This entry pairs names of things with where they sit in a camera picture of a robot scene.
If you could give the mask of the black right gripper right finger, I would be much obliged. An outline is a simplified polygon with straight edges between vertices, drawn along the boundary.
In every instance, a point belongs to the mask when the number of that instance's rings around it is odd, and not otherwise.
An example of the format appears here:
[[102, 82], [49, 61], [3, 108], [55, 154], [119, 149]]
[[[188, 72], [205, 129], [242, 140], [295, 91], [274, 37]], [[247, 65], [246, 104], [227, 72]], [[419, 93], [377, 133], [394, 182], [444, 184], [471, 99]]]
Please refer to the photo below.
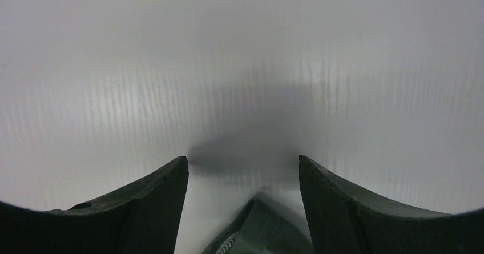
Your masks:
[[483, 209], [448, 214], [386, 198], [299, 156], [316, 253], [482, 253]]

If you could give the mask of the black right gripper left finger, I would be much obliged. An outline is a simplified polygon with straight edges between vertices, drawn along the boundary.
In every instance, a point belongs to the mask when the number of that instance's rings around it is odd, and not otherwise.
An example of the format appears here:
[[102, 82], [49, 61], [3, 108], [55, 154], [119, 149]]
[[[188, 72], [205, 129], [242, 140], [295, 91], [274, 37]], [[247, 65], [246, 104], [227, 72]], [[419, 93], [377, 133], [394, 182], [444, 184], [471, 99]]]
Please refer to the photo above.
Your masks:
[[1, 252], [173, 253], [188, 177], [188, 160], [179, 156], [67, 210], [1, 203]]

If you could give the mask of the dark grey t shirt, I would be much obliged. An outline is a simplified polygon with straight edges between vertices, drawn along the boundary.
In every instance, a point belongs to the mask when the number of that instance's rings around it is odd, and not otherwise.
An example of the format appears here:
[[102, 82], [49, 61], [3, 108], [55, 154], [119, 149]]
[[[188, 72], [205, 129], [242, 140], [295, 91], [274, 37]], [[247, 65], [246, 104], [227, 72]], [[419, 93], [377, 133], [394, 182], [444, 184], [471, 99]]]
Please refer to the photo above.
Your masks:
[[203, 253], [314, 253], [314, 247], [275, 205], [253, 197]]

